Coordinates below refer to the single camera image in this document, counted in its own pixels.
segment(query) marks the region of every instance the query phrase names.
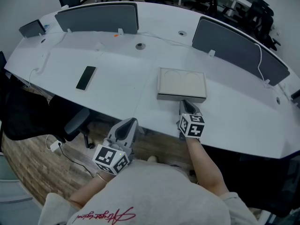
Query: forearm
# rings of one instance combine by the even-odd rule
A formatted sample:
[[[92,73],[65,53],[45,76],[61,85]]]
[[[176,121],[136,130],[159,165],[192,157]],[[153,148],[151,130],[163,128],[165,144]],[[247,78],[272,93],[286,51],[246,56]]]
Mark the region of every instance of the forearm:
[[[228,192],[221,171],[200,142],[195,138],[186,138],[186,141],[199,185],[217,196]]]
[[[115,176],[108,174],[106,172],[100,172],[100,176],[105,179],[107,182],[112,180]],[[106,182],[101,180],[97,175],[89,181],[88,184],[80,188],[78,191],[73,193],[70,196],[69,201],[79,207],[82,208],[95,194],[100,192],[103,188],[105,188]]]

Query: gray desk divider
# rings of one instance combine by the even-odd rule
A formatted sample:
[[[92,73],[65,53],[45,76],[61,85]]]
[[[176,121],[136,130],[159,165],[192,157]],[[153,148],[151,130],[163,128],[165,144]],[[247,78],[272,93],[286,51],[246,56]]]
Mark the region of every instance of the gray desk divider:
[[[257,68],[260,61],[260,50],[255,43],[254,39],[248,38],[231,26],[203,16],[198,23],[192,47],[206,53],[214,50],[216,57],[226,60],[261,79],[262,76]],[[262,46],[261,49],[260,71],[264,79],[269,79],[269,84],[275,86],[285,79],[290,72],[268,49]]]
[[[39,36],[39,34],[45,35],[45,29],[39,20],[35,20],[20,27],[19,32],[25,38],[36,37]]]
[[[137,4],[129,2],[92,4],[73,7],[55,15],[63,31],[107,31],[136,34],[138,26]]]

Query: phone screen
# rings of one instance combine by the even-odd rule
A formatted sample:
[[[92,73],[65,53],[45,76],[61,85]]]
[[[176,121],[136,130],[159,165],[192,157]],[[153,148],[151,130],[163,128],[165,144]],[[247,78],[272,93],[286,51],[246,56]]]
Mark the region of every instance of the phone screen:
[[[85,71],[83,72],[76,88],[77,89],[81,89],[81,90],[85,90],[86,87],[89,84],[90,78],[93,76],[93,73],[95,71],[95,67],[91,67],[91,66],[87,66]]]

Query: black cable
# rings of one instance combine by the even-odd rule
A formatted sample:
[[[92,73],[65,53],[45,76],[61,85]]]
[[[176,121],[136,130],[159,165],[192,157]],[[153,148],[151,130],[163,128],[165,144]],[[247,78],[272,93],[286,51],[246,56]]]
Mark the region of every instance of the black cable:
[[[94,177],[93,174],[92,174],[92,173],[91,173],[84,165],[79,164],[79,163],[74,162],[73,160],[71,160],[68,156],[66,156],[66,155],[64,154],[64,152],[62,151],[61,147],[60,147],[60,150],[61,150],[62,154],[63,154],[67,159],[69,159],[72,163],[76,163],[76,164],[78,164],[78,165],[80,165],[80,166],[83,166],[83,167],[85,168],[85,170],[88,171],[88,172],[90,173],[90,175],[92,176],[92,178]]]

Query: power strip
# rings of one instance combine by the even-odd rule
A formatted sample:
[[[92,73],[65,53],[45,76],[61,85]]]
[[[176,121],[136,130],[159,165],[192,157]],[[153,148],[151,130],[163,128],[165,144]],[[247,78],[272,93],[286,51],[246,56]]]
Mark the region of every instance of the power strip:
[[[54,143],[52,143],[50,145],[50,149],[52,152],[54,152],[55,150],[59,149],[60,147],[62,147],[64,145],[64,143],[56,140]]]

